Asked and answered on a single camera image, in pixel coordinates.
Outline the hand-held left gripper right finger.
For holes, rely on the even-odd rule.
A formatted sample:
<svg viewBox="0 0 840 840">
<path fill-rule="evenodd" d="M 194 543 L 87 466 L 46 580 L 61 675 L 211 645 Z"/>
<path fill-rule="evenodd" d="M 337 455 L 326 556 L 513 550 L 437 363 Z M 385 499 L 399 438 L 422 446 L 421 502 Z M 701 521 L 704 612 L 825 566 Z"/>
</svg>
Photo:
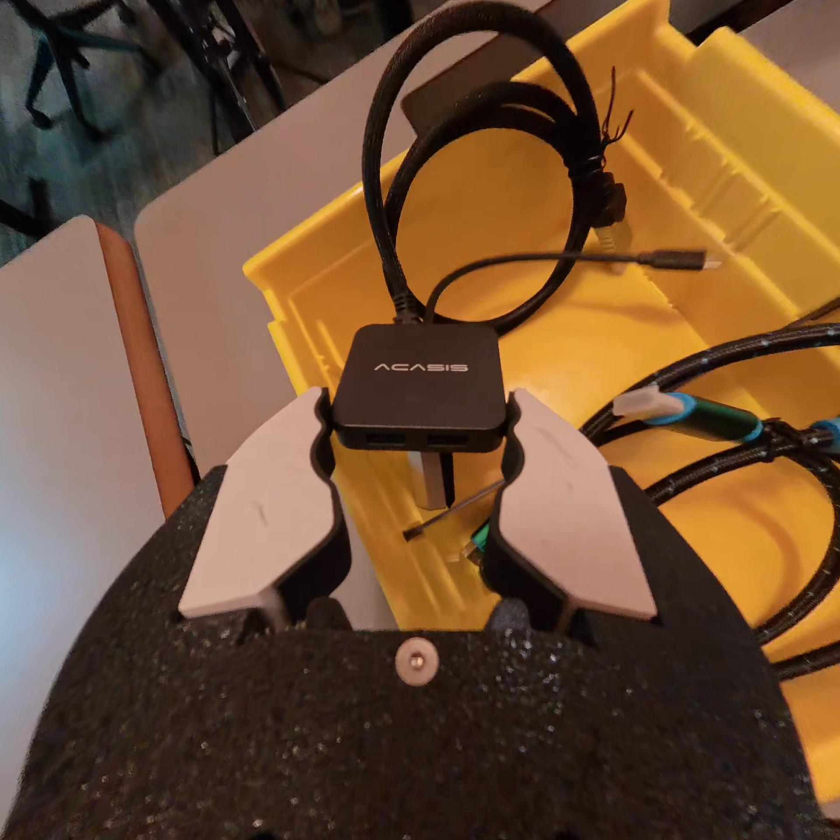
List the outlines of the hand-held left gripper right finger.
<svg viewBox="0 0 840 840">
<path fill-rule="evenodd" d="M 658 611 L 613 474 L 593 443 L 525 389 L 510 393 L 482 575 L 563 631 L 579 611 L 647 622 Z"/>
</svg>

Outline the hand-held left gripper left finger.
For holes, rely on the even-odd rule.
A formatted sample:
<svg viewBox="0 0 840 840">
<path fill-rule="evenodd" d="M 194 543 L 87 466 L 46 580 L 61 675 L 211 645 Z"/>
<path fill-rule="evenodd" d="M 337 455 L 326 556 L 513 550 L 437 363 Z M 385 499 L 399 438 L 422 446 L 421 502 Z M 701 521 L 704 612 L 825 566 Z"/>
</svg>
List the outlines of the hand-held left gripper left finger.
<svg viewBox="0 0 840 840">
<path fill-rule="evenodd" d="M 329 392 L 312 387 L 234 452 L 180 614 L 257 610 L 270 627 L 290 627 L 343 583 L 352 555 L 331 432 Z"/>
</svg>

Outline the square black usb hub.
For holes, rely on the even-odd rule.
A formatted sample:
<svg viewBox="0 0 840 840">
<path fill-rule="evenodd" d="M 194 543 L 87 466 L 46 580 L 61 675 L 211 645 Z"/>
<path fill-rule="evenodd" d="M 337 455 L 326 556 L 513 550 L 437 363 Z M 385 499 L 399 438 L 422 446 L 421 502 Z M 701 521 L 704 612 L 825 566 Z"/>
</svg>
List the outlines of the square black usb hub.
<svg viewBox="0 0 840 840">
<path fill-rule="evenodd" d="M 478 323 L 362 327 L 353 336 L 331 419 L 339 441 L 351 449 L 498 449 L 507 398 L 496 332 Z"/>
</svg>

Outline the yellow plastic bin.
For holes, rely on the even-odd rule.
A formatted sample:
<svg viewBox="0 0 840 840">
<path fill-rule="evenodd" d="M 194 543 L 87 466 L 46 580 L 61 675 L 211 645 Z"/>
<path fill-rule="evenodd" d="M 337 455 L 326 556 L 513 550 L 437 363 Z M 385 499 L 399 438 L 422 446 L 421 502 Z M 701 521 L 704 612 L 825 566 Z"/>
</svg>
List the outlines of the yellow plastic bin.
<svg viewBox="0 0 840 840">
<path fill-rule="evenodd" d="M 668 23 L 667 2 L 628 2 L 571 39 L 599 113 L 617 70 L 628 134 L 607 152 L 627 194 L 628 250 L 708 249 L 702 276 L 621 274 L 577 266 L 535 316 L 500 340 L 506 391 L 523 388 L 583 425 L 615 395 L 708 347 L 780 329 L 838 296 L 838 114 L 747 40 L 719 29 L 694 47 Z M 489 130 L 435 155 L 406 200 L 397 250 L 423 301 L 474 259 L 554 250 L 571 220 L 559 155 L 527 134 Z M 356 185 L 245 263 L 291 385 L 331 394 L 358 329 L 393 307 Z M 439 312 L 499 316 L 529 299 L 546 266 L 465 278 Z M 838 417 L 838 347 L 733 364 L 688 393 L 779 417 L 793 427 Z M 401 453 L 337 444 L 335 480 L 397 626 L 478 629 L 498 600 L 458 556 L 482 514 L 471 511 L 406 543 L 422 516 Z M 776 460 L 723 477 L 660 510 L 758 625 L 809 581 L 833 510 L 806 470 Z M 838 801 L 838 666 L 783 685 L 817 799 Z"/>
</svg>

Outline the black office chair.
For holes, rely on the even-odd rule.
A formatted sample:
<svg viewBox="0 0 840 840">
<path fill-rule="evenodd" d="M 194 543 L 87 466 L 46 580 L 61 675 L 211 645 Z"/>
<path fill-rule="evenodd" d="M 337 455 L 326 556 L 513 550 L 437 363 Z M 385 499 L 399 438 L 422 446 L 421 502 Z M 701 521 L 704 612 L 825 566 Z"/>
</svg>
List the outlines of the black office chair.
<svg viewBox="0 0 840 840">
<path fill-rule="evenodd" d="M 52 16 L 40 11 L 33 2 L 13 1 L 10 4 L 37 36 L 35 63 L 29 77 L 24 106 L 33 124 L 40 130 L 51 130 L 54 125 L 48 115 L 38 110 L 36 102 L 49 72 L 55 67 L 58 69 L 70 108 L 87 137 L 94 143 L 107 138 L 105 132 L 88 120 L 82 107 L 74 67 L 89 69 L 90 61 L 83 54 L 84 49 L 133 53 L 141 59 L 143 71 L 148 77 L 155 78 L 162 72 L 160 62 L 141 45 L 124 38 L 94 34 L 87 30 L 89 25 L 113 8 L 117 9 L 119 20 L 127 26 L 135 26 L 138 20 L 127 2 L 91 2 Z"/>
</svg>

